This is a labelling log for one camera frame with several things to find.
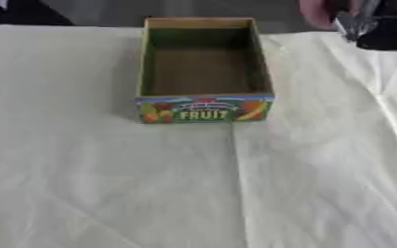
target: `white paper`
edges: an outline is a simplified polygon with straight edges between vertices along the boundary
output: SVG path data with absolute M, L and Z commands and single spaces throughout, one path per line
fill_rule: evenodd
M 0 248 L 397 248 L 397 52 L 264 36 L 267 121 L 135 121 L 140 33 L 0 27 Z

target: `box label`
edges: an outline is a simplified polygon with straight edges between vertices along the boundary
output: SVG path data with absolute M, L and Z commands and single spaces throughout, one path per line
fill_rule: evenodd
M 137 99 L 145 123 L 189 123 L 261 120 L 271 95 L 218 97 L 144 97 Z

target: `open box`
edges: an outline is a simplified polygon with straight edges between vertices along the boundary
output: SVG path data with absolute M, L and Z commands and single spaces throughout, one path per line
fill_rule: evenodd
M 139 116 L 144 123 L 262 120 L 274 99 L 251 18 L 148 18 Z

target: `hand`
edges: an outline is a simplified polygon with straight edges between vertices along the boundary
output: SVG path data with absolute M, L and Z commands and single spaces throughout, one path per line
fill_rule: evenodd
M 307 21 L 319 28 L 331 27 L 331 8 L 333 1 L 341 0 L 299 0 L 299 7 L 301 13 L 307 19 Z M 348 0 L 350 2 L 350 11 L 356 13 L 359 9 L 362 0 Z

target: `white tablecloth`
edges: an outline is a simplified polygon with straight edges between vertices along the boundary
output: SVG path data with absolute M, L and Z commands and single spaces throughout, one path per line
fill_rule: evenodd
M 139 32 L 0 27 L 0 248 L 397 248 L 397 52 L 263 36 L 267 121 L 135 121 Z

